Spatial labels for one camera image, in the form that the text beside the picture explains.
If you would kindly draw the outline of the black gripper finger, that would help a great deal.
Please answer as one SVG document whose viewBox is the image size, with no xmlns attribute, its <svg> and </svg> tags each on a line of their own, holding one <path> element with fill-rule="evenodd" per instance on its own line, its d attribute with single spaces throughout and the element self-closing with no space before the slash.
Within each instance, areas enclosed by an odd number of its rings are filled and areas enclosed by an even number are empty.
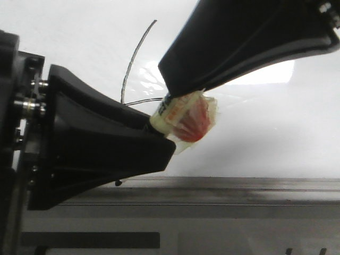
<svg viewBox="0 0 340 255">
<path fill-rule="evenodd" d="M 339 1 L 199 1 L 158 68 L 172 96 L 339 49 Z"/>
</svg>

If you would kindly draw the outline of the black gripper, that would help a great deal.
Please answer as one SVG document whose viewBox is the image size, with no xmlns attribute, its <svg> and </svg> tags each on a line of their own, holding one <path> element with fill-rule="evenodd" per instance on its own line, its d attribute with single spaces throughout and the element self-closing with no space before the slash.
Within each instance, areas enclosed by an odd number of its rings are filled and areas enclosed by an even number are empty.
<svg viewBox="0 0 340 255">
<path fill-rule="evenodd" d="M 165 170 L 175 143 L 149 116 L 19 50 L 1 31 L 1 254 L 17 254 L 22 215 L 82 192 Z"/>
</svg>

